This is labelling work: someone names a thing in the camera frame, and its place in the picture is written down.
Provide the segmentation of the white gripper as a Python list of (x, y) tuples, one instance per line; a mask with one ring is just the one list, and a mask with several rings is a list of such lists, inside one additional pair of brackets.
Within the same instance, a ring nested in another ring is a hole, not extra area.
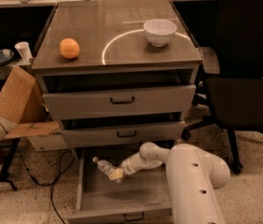
[(139, 152), (126, 158), (114, 172), (108, 177), (111, 181), (119, 181), (127, 175), (133, 175), (145, 168), (146, 159)]

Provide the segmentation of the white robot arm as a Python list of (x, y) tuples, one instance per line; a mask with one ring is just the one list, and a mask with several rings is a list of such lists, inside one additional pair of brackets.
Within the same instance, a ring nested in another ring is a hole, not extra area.
[(230, 179), (224, 160), (198, 147), (181, 144), (170, 149), (152, 142), (111, 171), (111, 180), (164, 164), (174, 224), (226, 224), (215, 196)]

